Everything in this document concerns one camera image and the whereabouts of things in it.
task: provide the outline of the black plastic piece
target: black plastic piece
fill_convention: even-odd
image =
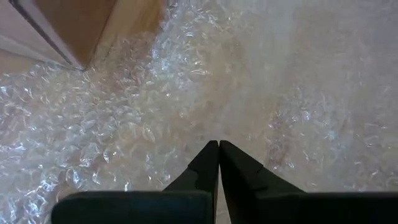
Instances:
[[[218,164],[220,149],[217,141],[210,141],[189,163],[188,168],[165,191],[202,190],[213,198],[213,219],[216,219],[218,193]]]
[[[53,224],[214,224],[220,149],[210,141],[163,192],[84,192],[59,202]]]
[[[397,193],[308,194],[228,141],[220,142],[221,180],[231,223],[395,220]]]
[[[259,223],[266,196],[303,193],[228,141],[220,142],[221,180],[232,223]]]
[[[53,224],[214,224],[218,166],[232,224],[396,219],[397,193],[308,194],[228,141],[210,141],[163,192],[85,192],[52,211]]]
[[[83,192],[52,210],[53,224],[212,224],[212,197],[197,192]]]

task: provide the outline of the beige floor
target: beige floor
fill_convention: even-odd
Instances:
[[[128,38],[139,32],[155,32],[161,20],[161,2],[118,0],[99,44],[112,46],[116,39]],[[21,73],[37,63],[41,62],[0,49],[0,73]]]

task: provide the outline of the plastic bubble wrap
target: plastic bubble wrap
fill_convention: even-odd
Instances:
[[[397,10],[179,1],[85,72],[2,74],[0,223],[48,223],[78,191],[161,190],[210,139],[306,191],[398,190]]]

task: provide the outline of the cardboard box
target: cardboard box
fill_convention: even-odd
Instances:
[[[0,0],[0,48],[84,69],[116,0]]]

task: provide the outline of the black device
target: black device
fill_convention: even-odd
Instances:
[[[396,222],[397,193],[308,194],[228,141],[210,141],[161,192],[82,192],[61,200],[52,224],[215,223],[221,168],[232,224]]]

